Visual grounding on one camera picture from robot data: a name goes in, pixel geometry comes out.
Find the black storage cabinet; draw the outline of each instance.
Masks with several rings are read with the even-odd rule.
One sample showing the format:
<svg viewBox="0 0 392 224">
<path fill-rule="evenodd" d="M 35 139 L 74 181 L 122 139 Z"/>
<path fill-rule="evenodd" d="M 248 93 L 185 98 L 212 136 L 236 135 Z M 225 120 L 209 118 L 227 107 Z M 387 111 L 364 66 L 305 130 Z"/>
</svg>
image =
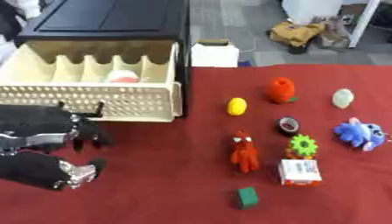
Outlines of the black storage cabinet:
<svg viewBox="0 0 392 224">
<path fill-rule="evenodd" d="M 28 40 L 171 40 L 178 43 L 176 81 L 187 114 L 191 67 L 189 0 L 57 0 L 17 38 Z"/>
</svg>

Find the green gear toy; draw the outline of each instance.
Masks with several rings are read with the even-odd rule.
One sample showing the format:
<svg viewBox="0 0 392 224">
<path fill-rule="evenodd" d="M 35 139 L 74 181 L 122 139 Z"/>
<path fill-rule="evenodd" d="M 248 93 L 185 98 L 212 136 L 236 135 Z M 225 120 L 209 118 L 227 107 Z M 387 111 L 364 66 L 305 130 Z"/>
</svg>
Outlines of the green gear toy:
<svg viewBox="0 0 392 224">
<path fill-rule="evenodd" d="M 319 148 L 316 141 L 309 136 L 297 135 L 290 140 L 291 149 L 301 157 L 311 157 Z"/>
</svg>

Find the beige perforated basket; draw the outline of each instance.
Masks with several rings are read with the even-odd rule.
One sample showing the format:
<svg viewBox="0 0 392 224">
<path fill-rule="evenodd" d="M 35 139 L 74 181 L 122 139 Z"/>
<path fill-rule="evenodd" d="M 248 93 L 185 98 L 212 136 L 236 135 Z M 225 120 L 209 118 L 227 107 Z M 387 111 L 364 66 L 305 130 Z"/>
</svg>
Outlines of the beige perforated basket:
<svg viewBox="0 0 392 224">
<path fill-rule="evenodd" d="M 104 102 L 103 121 L 170 122 L 182 115 L 176 53 L 171 41 L 28 42 L 0 68 L 0 103 L 93 113 Z M 107 82 L 116 70 L 140 81 Z"/>
</svg>

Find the yellow ball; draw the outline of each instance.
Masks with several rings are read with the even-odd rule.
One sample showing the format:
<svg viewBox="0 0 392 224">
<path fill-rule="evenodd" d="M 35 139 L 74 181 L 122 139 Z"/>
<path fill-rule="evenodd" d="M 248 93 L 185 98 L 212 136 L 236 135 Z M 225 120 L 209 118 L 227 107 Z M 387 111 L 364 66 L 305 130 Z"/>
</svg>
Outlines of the yellow ball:
<svg viewBox="0 0 392 224">
<path fill-rule="evenodd" d="M 242 98 L 233 98 L 227 105 L 227 113 L 231 116 L 240 116 L 247 110 L 247 102 Z"/>
</svg>

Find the tape roll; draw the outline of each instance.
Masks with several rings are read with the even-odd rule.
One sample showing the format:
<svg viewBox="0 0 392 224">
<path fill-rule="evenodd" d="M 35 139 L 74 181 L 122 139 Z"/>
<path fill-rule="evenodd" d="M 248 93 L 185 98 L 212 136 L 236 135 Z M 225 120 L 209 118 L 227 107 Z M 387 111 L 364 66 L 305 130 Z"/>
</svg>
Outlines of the tape roll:
<svg viewBox="0 0 392 224">
<path fill-rule="evenodd" d="M 276 129 L 286 137 L 293 137 L 299 132 L 299 122 L 291 116 L 285 116 L 277 120 Z"/>
</svg>

